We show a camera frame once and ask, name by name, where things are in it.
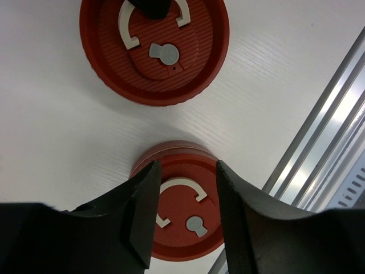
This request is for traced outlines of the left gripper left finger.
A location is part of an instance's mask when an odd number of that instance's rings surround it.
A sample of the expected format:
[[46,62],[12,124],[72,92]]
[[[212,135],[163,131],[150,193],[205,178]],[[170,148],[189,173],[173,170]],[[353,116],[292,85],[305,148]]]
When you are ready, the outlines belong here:
[[1,204],[2,273],[144,273],[152,256],[161,164],[73,211]]

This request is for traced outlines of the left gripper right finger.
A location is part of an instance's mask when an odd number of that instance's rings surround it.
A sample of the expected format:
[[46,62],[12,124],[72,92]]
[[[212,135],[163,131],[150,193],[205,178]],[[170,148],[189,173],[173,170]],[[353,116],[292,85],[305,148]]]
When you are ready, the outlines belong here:
[[363,273],[364,210],[312,213],[239,177],[223,161],[216,186],[230,273]]

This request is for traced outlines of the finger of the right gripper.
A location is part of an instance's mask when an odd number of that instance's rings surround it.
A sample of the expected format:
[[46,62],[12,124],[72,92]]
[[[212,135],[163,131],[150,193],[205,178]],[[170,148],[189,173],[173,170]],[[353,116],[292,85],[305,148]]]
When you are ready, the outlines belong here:
[[154,20],[164,19],[172,4],[172,0],[129,0],[129,2],[149,19]]

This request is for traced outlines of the red lid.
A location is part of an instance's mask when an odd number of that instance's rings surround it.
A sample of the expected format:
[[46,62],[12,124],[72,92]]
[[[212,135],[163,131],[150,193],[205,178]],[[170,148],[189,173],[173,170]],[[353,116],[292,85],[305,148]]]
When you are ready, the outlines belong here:
[[224,242],[216,187],[217,158],[182,140],[157,144],[134,163],[135,176],[152,161],[161,164],[161,186],[152,256],[166,261],[201,258]]
[[120,96],[147,106],[171,106],[200,94],[229,46],[223,1],[173,1],[160,20],[130,1],[82,1],[79,27],[97,76]]

